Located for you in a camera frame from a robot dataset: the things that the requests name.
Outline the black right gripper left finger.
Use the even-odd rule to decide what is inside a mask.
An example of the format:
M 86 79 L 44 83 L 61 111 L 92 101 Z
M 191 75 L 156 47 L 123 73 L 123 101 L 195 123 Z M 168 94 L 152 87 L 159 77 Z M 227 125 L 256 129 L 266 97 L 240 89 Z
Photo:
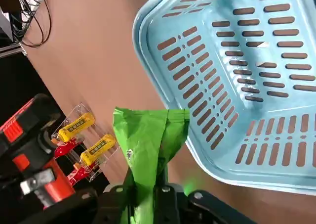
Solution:
M 131 224 L 134 214 L 135 182 L 132 171 L 123 184 L 100 195 L 86 189 L 43 212 L 44 224 Z

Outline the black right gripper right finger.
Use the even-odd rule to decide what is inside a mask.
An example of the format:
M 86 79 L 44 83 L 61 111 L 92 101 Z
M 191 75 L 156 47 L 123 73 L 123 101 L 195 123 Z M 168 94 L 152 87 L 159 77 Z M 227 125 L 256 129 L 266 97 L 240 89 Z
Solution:
M 156 224 L 248 224 L 250 218 L 204 190 L 186 195 L 182 187 L 167 181 L 164 158 L 158 159 L 154 189 Z

